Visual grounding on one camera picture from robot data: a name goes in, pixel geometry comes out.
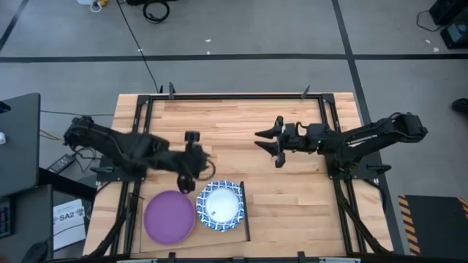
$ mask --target yellow and black striped tape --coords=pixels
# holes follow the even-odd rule
[[[458,200],[460,201],[461,206],[463,207],[463,210],[465,211],[465,215],[467,216],[467,219],[468,219],[468,203],[467,203],[467,201],[465,201],[465,199],[463,199],[463,198],[458,198]]]
[[[398,196],[398,203],[400,204],[400,211],[403,216],[404,231],[407,233],[409,254],[417,256],[421,251],[419,249],[418,239],[416,238],[415,226],[411,218],[410,205],[404,195]]]

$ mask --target purple plate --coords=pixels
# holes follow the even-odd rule
[[[146,207],[144,224],[146,233],[154,242],[175,245],[192,232],[195,208],[186,195],[178,191],[163,191]]]

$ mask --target floor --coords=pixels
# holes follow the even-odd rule
[[[438,33],[415,25],[435,0],[178,0],[169,18],[147,23],[140,7],[122,9],[158,85],[177,92],[355,92],[363,122],[417,114],[429,134],[381,151],[398,194],[468,198],[468,120],[450,109],[468,96],[468,51],[448,50]],[[422,14],[421,23],[435,28]],[[43,110],[113,113],[121,93],[153,93],[140,52],[114,0],[101,12],[75,0],[0,1],[0,99],[30,92]],[[109,126],[112,117],[96,117]],[[41,115],[62,135],[68,115]],[[41,138],[47,167],[70,150]],[[83,174],[72,166],[63,173]],[[396,232],[404,237],[401,216]],[[406,241],[399,252],[408,253]],[[80,254],[82,244],[56,253]]]

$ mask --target paper sheet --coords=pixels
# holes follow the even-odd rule
[[[54,251],[86,238],[84,216],[85,209],[80,199],[53,207]]]

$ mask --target blue rim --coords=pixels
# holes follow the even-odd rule
[[[208,215],[208,211],[206,211],[206,200],[209,195],[216,189],[224,188],[231,190],[238,199],[239,202],[239,209],[235,214],[234,218],[229,220],[228,222],[219,223],[215,220],[211,219]],[[197,214],[198,219],[202,221],[202,224],[206,227],[209,227],[213,230],[217,230],[220,232],[227,231],[229,229],[236,228],[244,219],[244,202],[242,201],[242,189],[239,187],[237,183],[230,182],[228,180],[221,180],[221,181],[212,181],[208,185],[205,186],[203,191],[198,194],[197,197]]]

